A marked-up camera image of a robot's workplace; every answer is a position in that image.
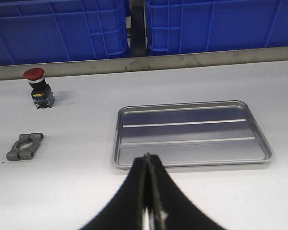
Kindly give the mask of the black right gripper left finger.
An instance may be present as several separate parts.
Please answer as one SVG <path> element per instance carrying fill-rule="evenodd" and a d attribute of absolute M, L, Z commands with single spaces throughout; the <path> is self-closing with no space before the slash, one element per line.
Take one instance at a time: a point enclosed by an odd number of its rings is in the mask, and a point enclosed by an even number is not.
<path fill-rule="evenodd" d="M 83 230 L 141 230 L 145 210 L 144 191 L 147 162 L 136 158 L 112 199 L 87 224 Z"/>

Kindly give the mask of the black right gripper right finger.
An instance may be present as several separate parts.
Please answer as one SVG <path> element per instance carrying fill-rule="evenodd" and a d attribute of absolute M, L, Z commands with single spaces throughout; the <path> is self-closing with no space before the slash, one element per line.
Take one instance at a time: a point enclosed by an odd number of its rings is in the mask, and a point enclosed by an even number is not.
<path fill-rule="evenodd" d="M 222 230 L 171 179 L 157 155 L 146 155 L 146 203 L 151 230 Z"/>

